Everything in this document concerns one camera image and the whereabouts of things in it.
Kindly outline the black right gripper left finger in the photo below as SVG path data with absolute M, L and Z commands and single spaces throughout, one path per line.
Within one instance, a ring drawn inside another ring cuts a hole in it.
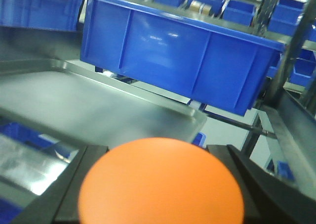
M 79 149 L 62 174 L 35 198 L 12 224 L 78 224 L 81 184 L 92 165 L 109 151 L 107 146 L 88 145 Z

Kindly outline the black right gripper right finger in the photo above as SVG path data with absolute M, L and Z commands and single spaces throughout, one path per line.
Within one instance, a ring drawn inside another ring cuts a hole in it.
M 265 172 L 232 145 L 206 150 L 232 172 L 244 198 L 245 224 L 314 224 L 315 200 Z

